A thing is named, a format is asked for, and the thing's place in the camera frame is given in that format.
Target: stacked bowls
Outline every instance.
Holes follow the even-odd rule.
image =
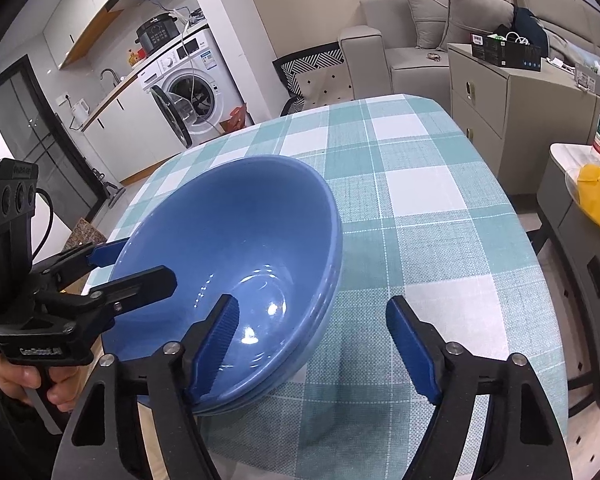
[[[102,335],[105,351],[122,361],[149,356],[231,294],[238,329],[211,391],[191,411],[240,408],[293,376],[324,335],[342,267],[333,194],[313,168],[285,156],[208,170],[144,219],[110,278],[159,265],[175,273],[175,293],[118,316]]]

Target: bowl rim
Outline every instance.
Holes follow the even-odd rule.
[[[286,340],[285,345],[282,348],[279,348],[276,354],[262,367],[260,367],[253,374],[250,374],[248,377],[236,383],[229,390],[225,390],[221,394],[215,396],[214,399],[206,399],[202,400],[202,402],[198,403],[194,407],[194,411],[206,410],[211,407],[211,405],[218,408],[226,403],[231,402],[234,399],[239,398],[242,394],[254,388],[257,384],[264,381],[268,376],[277,370],[280,365],[283,365],[288,358],[291,352],[295,351],[302,341],[302,336],[309,329],[311,329],[312,322],[318,314],[328,307],[327,302],[333,300],[334,294],[328,294],[328,285],[332,280],[337,279],[340,275],[341,267],[342,267],[342,220],[340,219],[340,215],[338,212],[338,207],[336,205],[335,197],[333,195],[333,191],[331,187],[325,181],[325,179],[316,171],[315,168],[312,168],[307,163],[299,160],[297,158],[293,158],[285,155],[251,155],[244,156],[235,160],[230,160],[219,164],[213,168],[209,168],[208,170],[203,171],[193,179],[184,183],[182,186],[176,188],[169,196],[167,196],[160,204],[158,204],[144,219],[142,219],[141,224],[138,228],[133,232],[130,236],[127,245],[130,246],[130,242],[134,240],[134,238],[139,237],[143,232],[143,226],[145,222],[152,218],[156,212],[159,212],[162,205],[165,203],[169,203],[178,200],[178,196],[181,194],[185,194],[187,192],[187,188],[190,186],[200,185],[200,180],[206,180],[209,177],[213,177],[216,173],[221,171],[225,171],[227,167],[230,166],[240,166],[240,165],[250,165],[250,164],[261,164],[263,162],[273,163],[273,164],[281,164],[282,166],[286,166],[288,168],[292,168],[293,170],[299,170],[304,172],[309,178],[311,178],[315,183],[318,184],[318,187],[322,191],[322,196],[326,199],[329,210],[329,220],[330,223],[330,232],[329,232],[329,251],[326,255],[326,259],[324,261],[324,270],[322,275],[320,276],[320,280],[318,281],[317,288],[309,300],[309,304],[306,309],[306,313],[302,316],[301,322],[295,326],[293,332]],[[123,258],[126,253],[126,247],[120,253],[118,260],[116,261],[114,268],[111,272],[110,280],[112,279],[113,274],[115,273],[116,266],[121,258]],[[105,351],[106,349],[106,339],[107,333],[102,334],[102,345]]]

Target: dark jacket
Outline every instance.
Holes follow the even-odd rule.
[[[60,445],[36,411],[0,390],[0,480],[48,480]]]

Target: finger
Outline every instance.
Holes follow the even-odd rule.
[[[3,383],[13,383],[26,388],[40,387],[40,374],[33,366],[11,364],[3,355],[0,355],[0,380]]]
[[[61,383],[69,377],[73,377],[77,373],[77,366],[61,366],[49,368],[49,378],[51,378],[51,380],[55,383]]]
[[[49,402],[59,406],[66,402],[74,400],[78,396],[80,390],[80,379],[78,375],[72,375],[61,383],[55,384],[47,393],[46,396]]]
[[[11,399],[19,400],[20,402],[24,402],[25,404],[31,406],[29,397],[27,397],[23,387],[19,384],[10,383],[9,381],[5,381],[0,377],[0,389],[7,397],[11,397]]]
[[[60,404],[58,406],[58,410],[63,413],[70,412],[75,408],[75,402],[76,402],[76,400],[74,399],[74,400],[71,400],[70,402],[65,402],[64,404]]]

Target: glass door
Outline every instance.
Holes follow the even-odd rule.
[[[0,74],[0,133],[13,158],[38,165],[38,186],[65,225],[93,219],[104,188],[53,113],[27,56]]]
[[[192,109],[183,110],[182,106],[178,109],[176,103],[158,85],[153,85],[149,88],[149,92],[151,92],[158,108],[160,108],[164,118],[167,119],[167,122],[171,125],[171,129],[178,136],[180,142],[185,148],[190,148],[193,145],[193,141],[191,140],[191,135],[189,135],[185,120],[189,122],[193,119],[195,122],[195,112]]]

